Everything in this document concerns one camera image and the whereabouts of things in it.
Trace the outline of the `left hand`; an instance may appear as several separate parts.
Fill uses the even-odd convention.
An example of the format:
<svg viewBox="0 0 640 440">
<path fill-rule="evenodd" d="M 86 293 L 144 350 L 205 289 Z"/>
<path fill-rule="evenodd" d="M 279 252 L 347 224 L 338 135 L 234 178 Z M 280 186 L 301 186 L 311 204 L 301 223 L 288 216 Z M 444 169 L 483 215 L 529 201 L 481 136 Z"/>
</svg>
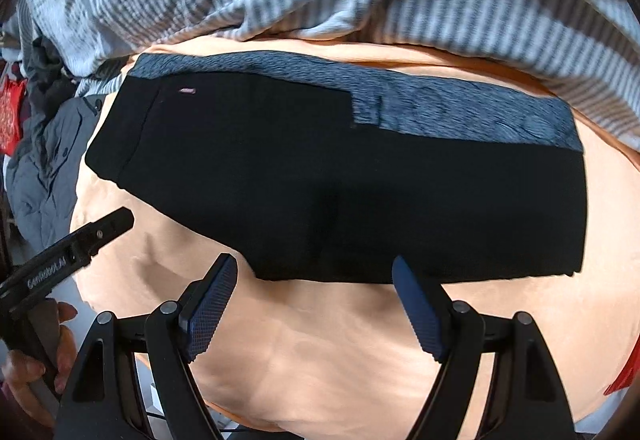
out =
<svg viewBox="0 0 640 440">
<path fill-rule="evenodd" d="M 51 431 L 55 418 L 53 394 L 67 385 L 77 356 L 73 332 L 65 325 L 77 309 L 64 301 L 46 299 L 21 322 L 23 338 L 9 348 L 1 366 L 2 391 L 12 411 L 28 431 Z"/>
</svg>

